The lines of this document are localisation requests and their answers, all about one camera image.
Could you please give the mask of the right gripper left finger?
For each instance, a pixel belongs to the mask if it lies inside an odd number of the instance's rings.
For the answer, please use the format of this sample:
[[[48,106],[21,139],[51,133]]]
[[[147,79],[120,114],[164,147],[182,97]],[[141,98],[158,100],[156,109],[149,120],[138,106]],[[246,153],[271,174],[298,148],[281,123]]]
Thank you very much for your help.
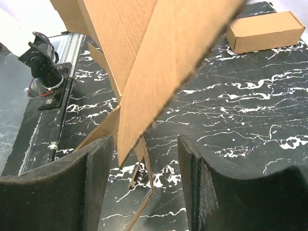
[[[103,136],[56,161],[0,179],[3,231],[95,231],[114,151]]]

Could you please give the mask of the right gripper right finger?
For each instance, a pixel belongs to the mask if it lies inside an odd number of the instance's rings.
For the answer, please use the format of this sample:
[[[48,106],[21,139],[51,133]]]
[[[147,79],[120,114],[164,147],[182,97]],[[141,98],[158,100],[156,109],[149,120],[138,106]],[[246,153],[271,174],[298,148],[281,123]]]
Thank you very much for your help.
[[[186,135],[178,137],[178,160],[189,230],[307,230],[307,165],[263,175],[200,147]]]

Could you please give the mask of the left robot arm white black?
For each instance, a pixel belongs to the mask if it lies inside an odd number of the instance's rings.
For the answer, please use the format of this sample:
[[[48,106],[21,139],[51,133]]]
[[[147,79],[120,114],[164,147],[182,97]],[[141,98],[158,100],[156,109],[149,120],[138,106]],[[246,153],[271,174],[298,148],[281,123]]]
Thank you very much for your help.
[[[1,45],[27,65],[32,77],[45,89],[40,94],[42,103],[38,109],[61,107],[72,64],[59,64],[58,52],[46,35],[22,26],[3,9],[0,10],[0,21],[4,23],[0,32]]]

